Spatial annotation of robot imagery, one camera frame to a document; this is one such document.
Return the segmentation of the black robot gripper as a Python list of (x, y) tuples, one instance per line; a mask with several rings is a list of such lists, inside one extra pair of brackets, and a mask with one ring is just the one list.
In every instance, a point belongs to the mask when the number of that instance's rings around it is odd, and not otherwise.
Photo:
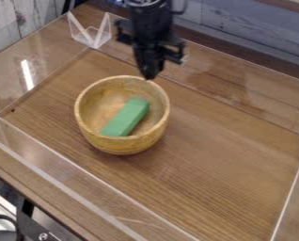
[(175, 34), (172, 24), (174, 16), (184, 13), (187, 4), (182, 10), (174, 10), (172, 3), (127, 3), (126, 6), (128, 19), (115, 22), (118, 41), (132, 46), (139, 71), (150, 80), (162, 72), (164, 60), (183, 62), (184, 42)]

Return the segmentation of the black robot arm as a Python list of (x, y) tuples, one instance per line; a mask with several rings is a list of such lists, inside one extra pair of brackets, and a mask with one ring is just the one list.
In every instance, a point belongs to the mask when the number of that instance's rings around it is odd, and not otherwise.
[(139, 72), (146, 80), (154, 80), (168, 60), (179, 65), (184, 58), (184, 40), (174, 31), (174, 16), (187, 9), (174, 10), (172, 0), (126, 0), (128, 19), (115, 21), (116, 40), (134, 49)]

